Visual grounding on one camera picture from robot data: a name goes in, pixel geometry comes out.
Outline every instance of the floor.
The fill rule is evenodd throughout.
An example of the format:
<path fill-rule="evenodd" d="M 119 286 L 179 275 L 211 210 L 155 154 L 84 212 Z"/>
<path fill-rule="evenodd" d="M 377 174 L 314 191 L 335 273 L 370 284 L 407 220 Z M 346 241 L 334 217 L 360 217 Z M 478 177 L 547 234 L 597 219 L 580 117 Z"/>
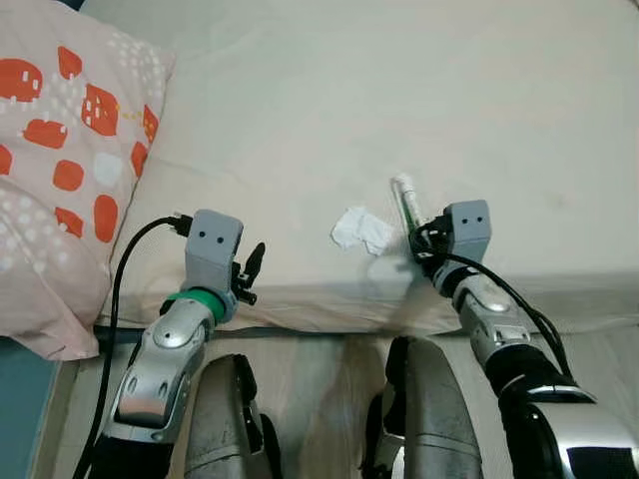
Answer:
<path fill-rule="evenodd" d="M 510 479 L 496 402 L 463 337 L 438 338 L 461 385 L 479 440 L 485 477 Z M 575 377 L 639 437 L 639 327 L 565 338 Z M 218 339 L 208 359 L 245 354 L 258 383 L 258 403 L 273 419 L 283 452 L 285 477 L 356 479 L 365 416 L 383 386 L 389 339 L 370 336 Z M 128 350 L 116 355 L 119 378 Z M 68 479 L 86 438 L 98 389 L 98 359 L 85 361 L 71 395 L 54 479 Z M 111 394 L 116 387 L 112 381 Z M 183 472 L 185 437 L 174 454 L 171 478 Z"/>

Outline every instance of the orange pattern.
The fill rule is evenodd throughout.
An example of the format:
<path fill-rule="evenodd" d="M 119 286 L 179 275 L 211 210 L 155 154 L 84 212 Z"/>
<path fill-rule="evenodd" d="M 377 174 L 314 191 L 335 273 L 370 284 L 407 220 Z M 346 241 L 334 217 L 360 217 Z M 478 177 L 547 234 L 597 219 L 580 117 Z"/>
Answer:
<path fill-rule="evenodd" d="M 79 189 L 83 179 L 84 169 L 69 160 L 60 160 L 53 172 L 53 184 L 67 192 L 75 192 Z"/>
<path fill-rule="evenodd" d="M 109 195 L 99 195 L 93 205 L 96 238 L 102 242 L 113 239 L 118 223 L 118 205 Z"/>
<path fill-rule="evenodd" d="M 81 116 L 84 124 L 93 131 L 113 137 L 118 126 L 118 101 L 106 90 L 88 83 Z"/>
<path fill-rule="evenodd" d="M 136 172 L 136 176 L 139 178 L 142 175 L 144 169 L 144 162 L 147 161 L 147 149 L 140 142 L 136 142 L 131 152 L 131 163 L 133 164 L 133 170 Z"/>
<path fill-rule="evenodd" d="M 0 97 L 30 102 L 41 91 L 42 72 L 35 65 L 18 58 L 0 59 Z"/>
<path fill-rule="evenodd" d="M 12 162 L 11 152 L 4 145 L 0 145 L 0 175 L 9 175 Z"/>
<path fill-rule="evenodd" d="M 67 226 L 67 233 L 75 235 L 78 238 L 82 237 L 84 222 L 78 215 L 63 208 L 56 208 L 55 213 L 56 218 L 58 219 L 58 224 L 64 224 Z"/>
<path fill-rule="evenodd" d="M 25 140 L 43 147 L 62 148 L 67 139 L 67 127 L 58 122 L 31 120 L 23 132 Z"/>
<path fill-rule="evenodd" d="M 58 47 L 58 66 L 60 75 L 67 80 L 82 72 L 82 59 L 66 47 Z"/>
<path fill-rule="evenodd" d="M 147 139 L 149 139 L 149 145 L 151 145 L 153 140 L 156 138 L 156 133 L 158 132 L 158 118 L 147 105 L 144 106 L 143 120 L 144 133 L 147 136 Z"/>

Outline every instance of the black wire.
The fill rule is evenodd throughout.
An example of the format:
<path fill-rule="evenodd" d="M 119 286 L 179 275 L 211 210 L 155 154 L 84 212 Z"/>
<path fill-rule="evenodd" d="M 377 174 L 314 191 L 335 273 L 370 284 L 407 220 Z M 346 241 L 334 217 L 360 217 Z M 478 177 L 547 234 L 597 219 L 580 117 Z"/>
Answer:
<path fill-rule="evenodd" d="M 561 335 L 554 324 L 548 319 L 541 311 L 538 311 L 534 307 L 532 307 L 528 301 L 526 301 L 521 294 L 517 292 L 515 288 L 513 288 L 510 284 L 508 284 L 504 279 L 502 279 L 495 272 L 481 264 L 480 262 L 474 261 L 470 258 L 459 256 L 457 254 L 452 254 L 450 252 L 438 251 L 433 249 L 430 245 L 428 245 L 422 236 L 426 230 L 426 226 L 420 227 L 416 229 L 412 236 L 419 242 L 421 250 L 428 254 L 432 254 L 434 256 L 442 256 L 447 259 L 451 259 L 453 261 L 460 262 L 467 266 L 473 267 L 477 269 L 479 272 L 482 272 L 486 276 L 488 276 L 492 281 L 505 290 L 514 300 L 515 302 L 530 316 L 530 319 L 534 323 L 535 326 L 539 329 L 539 332 L 548 343 L 548 346 L 552 350 L 552 353 L 557 359 L 559 367 L 564 375 L 573 379 L 572 372 L 570 371 L 570 366 L 568 365 L 568 359 L 566 357 L 566 351 L 563 346 L 563 341 L 561 340 Z"/>
<path fill-rule="evenodd" d="M 142 237 L 155 227 L 160 225 L 176 226 L 178 219 L 173 217 L 159 218 L 153 222 L 150 222 L 145 227 L 142 227 L 129 241 L 127 247 L 122 253 L 120 262 L 118 263 L 118 269 L 113 280 L 113 296 L 111 298 L 111 320 L 109 322 L 109 336 L 107 338 L 104 364 L 102 365 L 102 378 L 100 379 L 100 390 L 98 392 L 98 400 L 96 402 L 96 410 L 93 415 L 93 421 L 91 422 L 91 429 L 89 436 L 82 449 L 82 455 L 76 466 L 76 470 L 73 473 L 73 479 L 84 479 L 89 467 L 91 466 L 91 459 L 93 454 L 93 446 L 98 437 L 98 430 L 100 429 L 100 423 L 102 422 L 102 415 L 104 413 L 104 406 L 107 400 L 107 390 L 109 388 L 109 375 L 111 373 L 111 362 L 113 360 L 113 350 L 115 347 L 116 330 L 118 327 L 118 308 L 120 302 L 120 284 L 122 283 L 122 275 L 124 273 L 124 267 L 127 264 L 127 260 L 136 246 L 138 241 Z"/>

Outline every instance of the pillowcase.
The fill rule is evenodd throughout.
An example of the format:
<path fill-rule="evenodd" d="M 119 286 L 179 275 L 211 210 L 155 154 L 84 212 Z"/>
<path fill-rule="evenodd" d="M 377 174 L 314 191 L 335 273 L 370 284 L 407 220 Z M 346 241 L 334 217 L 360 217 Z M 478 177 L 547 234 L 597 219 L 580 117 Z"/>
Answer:
<path fill-rule="evenodd" d="M 0 334 L 97 353 L 109 258 L 172 55 L 50 0 L 0 10 Z"/>

